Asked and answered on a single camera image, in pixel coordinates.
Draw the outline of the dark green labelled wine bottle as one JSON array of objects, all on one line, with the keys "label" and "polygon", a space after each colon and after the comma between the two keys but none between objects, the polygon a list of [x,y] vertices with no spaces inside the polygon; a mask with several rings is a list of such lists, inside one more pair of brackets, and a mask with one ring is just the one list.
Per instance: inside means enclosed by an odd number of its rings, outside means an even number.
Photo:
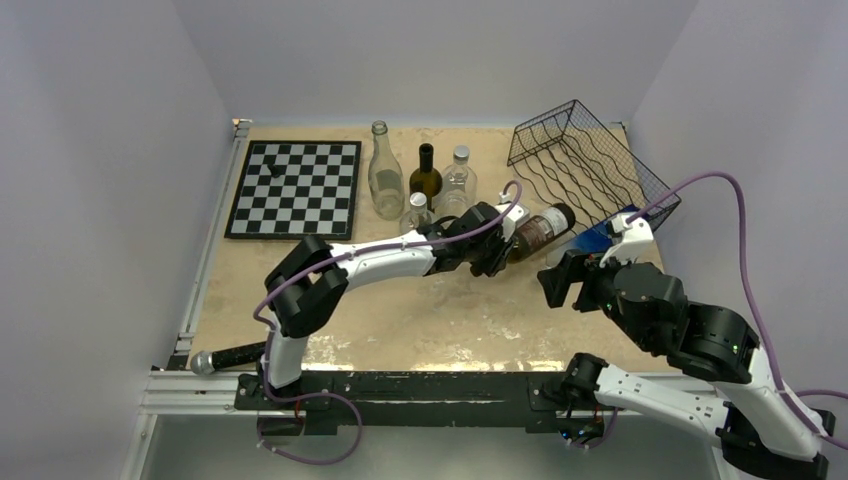
[{"label": "dark green labelled wine bottle", "polygon": [[556,203],[533,215],[513,235],[515,244],[507,257],[508,263],[519,263],[543,250],[570,232],[576,215],[565,203]]}]

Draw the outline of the blue square glass bottle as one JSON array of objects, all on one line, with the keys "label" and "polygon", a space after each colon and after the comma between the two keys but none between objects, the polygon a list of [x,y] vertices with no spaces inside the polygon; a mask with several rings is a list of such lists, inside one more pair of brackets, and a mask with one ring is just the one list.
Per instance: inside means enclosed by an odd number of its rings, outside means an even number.
[{"label": "blue square glass bottle", "polygon": [[[637,212],[637,208],[634,205],[628,205],[593,227],[577,234],[568,241],[557,241],[556,248],[547,254],[545,265],[549,268],[556,266],[566,250],[581,250],[586,253],[597,254],[602,258],[605,251],[611,246],[611,238],[607,233],[606,223],[612,216],[623,212],[633,212],[635,214]],[[645,255],[654,244],[655,239],[654,243],[640,257]]]}]

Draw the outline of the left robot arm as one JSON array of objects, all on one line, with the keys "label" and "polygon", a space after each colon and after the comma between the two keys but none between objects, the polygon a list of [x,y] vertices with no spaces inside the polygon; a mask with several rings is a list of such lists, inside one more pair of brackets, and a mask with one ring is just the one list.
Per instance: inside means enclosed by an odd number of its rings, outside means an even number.
[{"label": "left robot arm", "polygon": [[452,272],[467,263],[473,276],[503,270],[514,233],[528,211],[517,202],[480,202],[448,226],[431,224],[399,237],[362,244],[329,244],[310,235],[264,280],[267,294],[254,317],[269,308],[259,395],[272,408],[297,399],[309,337],[323,328],[343,294],[402,277]]}]

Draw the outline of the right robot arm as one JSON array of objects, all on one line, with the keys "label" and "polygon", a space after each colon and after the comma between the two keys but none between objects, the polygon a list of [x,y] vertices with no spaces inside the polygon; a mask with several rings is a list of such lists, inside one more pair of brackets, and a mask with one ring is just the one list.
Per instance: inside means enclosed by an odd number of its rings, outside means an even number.
[{"label": "right robot arm", "polygon": [[578,284],[576,311],[601,312],[640,350],[715,390],[690,394],[578,353],[563,378],[546,388],[550,400],[655,418],[702,437],[731,466],[761,479],[827,476],[822,446],[835,415],[785,403],[764,342],[741,315],[689,300],[679,278],[650,262],[603,263],[596,254],[569,250],[537,278],[550,307],[561,307]]}]

